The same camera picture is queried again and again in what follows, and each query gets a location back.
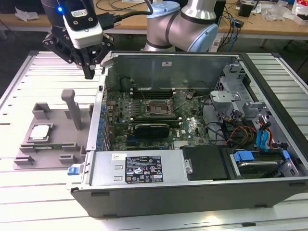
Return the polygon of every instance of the open computer chassis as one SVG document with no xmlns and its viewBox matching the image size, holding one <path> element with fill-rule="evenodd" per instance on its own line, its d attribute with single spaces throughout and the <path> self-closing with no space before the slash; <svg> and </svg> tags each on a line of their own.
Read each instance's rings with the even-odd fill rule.
<svg viewBox="0 0 308 231">
<path fill-rule="evenodd" d="M 308 142 L 247 54 L 114 52 L 82 182 L 96 218 L 269 207 L 307 189 Z"/>
</svg>

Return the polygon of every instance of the workbench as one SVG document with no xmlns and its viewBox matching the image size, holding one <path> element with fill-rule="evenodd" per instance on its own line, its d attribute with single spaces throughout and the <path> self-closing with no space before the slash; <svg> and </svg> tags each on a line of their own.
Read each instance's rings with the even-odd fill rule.
<svg viewBox="0 0 308 231">
<path fill-rule="evenodd" d="M 239 19 L 245 22 L 239 37 L 241 38 L 257 38 L 257 39 L 299 39 L 308 40 L 308 26 L 300 26 L 296 22 L 285 19 L 285 21 L 272 21 L 266 22 L 262 19 L 261 14 L 253 15 L 251 13 L 249 18 L 239 17 L 238 11 L 230 7 L 231 3 L 235 0 L 227 0 L 228 11 L 233 15 L 235 19 Z M 115 4 L 117 7 L 128 7 L 133 3 L 118 2 Z M 112 9 L 108 5 L 108 0 L 102 0 L 99 5 L 101 8 Z M 142 4 L 134 7 L 136 10 L 146 10 L 146 5 Z M 97 14 L 105 13 L 95 7 Z M 124 14 L 127 11 L 117 11 L 116 14 Z M 14 14 L 0 14 L 0 19 L 7 24 L 11 30 L 15 31 L 50 31 L 50 23 L 47 16 L 40 15 L 40 19 L 24 22 L 18 19 Z M 221 38 L 229 31 L 230 24 L 226 19 L 222 19 L 219 25 L 219 34 Z M 121 25 L 116 26 L 113 29 L 107 30 L 107 33 L 112 34 L 146 34 L 147 21 L 145 15 L 138 15 L 121 22 Z M 5 27 L 0 24 L 0 30 L 5 30 Z"/>
<path fill-rule="evenodd" d="M 308 138 L 307 85 L 282 58 L 269 53 L 248 55 Z M 284 231 L 308 227 L 308 192 L 273 208 L 93 219 L 67 190 L 67 169 L 13 170 L 13 159 L 33 118 L 34 104 L 46 102 L 51 109 L 66 108 L 61 92 L 72 88 L 79 107 L 88 108 L 95 100 L 101 71 L 97 66 L 94 79 L 86 80 L 82 70 L 52 52 L 33 52 L 26 58 L 0 99 L 0 230 Z"/>
</svg>

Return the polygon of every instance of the circuit board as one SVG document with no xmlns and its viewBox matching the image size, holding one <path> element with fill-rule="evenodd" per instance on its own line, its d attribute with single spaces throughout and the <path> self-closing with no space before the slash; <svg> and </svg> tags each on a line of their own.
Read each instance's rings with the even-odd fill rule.
<svg viewBox="0 0 308 231">
<path fill-rule="evenodd" d="M 111 150 L 163 150 L 184 145 L 209 144 L 200 116 L 198 97 L 187 97 L 179 90 L 169 99 L 134 99 L 127 92 L 112 91 L 107 97 L 107 113 Z M 138 125 L 165 125 L 169 135 L 154 139 L 136 137 Z"/>
</svg>

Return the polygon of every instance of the power supply label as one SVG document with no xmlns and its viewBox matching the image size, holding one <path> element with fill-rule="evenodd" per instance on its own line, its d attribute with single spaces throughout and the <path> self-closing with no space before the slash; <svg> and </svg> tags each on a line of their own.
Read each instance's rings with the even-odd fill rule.
<svg viewBox="0 0 308 231">
<path fill-rule="evenodd" d="M 127 184 L 164 181 L 159 155 L 126 157 L 125 166 L 125 182 Z"/>
</svg>

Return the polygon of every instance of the slotted metal surface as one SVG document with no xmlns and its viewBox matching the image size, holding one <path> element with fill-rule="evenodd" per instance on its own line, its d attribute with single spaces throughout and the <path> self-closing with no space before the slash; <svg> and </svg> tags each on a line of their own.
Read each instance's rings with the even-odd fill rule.
<svg viewBox="0 0 308 231">
<path fill-rule="evenodd" d="M 282 58 L 276 58 L 272 54 L 261 53 L 249 54 L 249 57 L 308 139 L 307 85 Z M 257 89 L 253 85 L 251 87 L 257 98 L 261 101 L 262 97 Z"/>
<path fill-rule="evenodd" d="M 73 199 L 67 190 L 66 171 L 13 170 L 13 158 L 33 118 L 34 103 L 44 101 L 52 109 L 66 108 L 60 98 L 62 89 L 74 88 L 76 101 L 81 108 L 86 108 L 93 103 L 99 74 L 97 69 L 94 80 L 85 80 L 82 71 L 75 65 L 63 63 L 51 52 L 40 52 L 27 59 L 2 99 L 2 106 L 0 101 L 0 230 L 286 231 L 308 227 L 308 192 L 295 195 L 274 208 L 102 220 L 88 217 Z M 301 112 L 297 108 L 289 108 L 288 111 L 296 115 L 299 124 L 305 123 L 307 110 Z M 242 223 L 247 222 L 256 226 L 243 227 Z"/>
</svg>

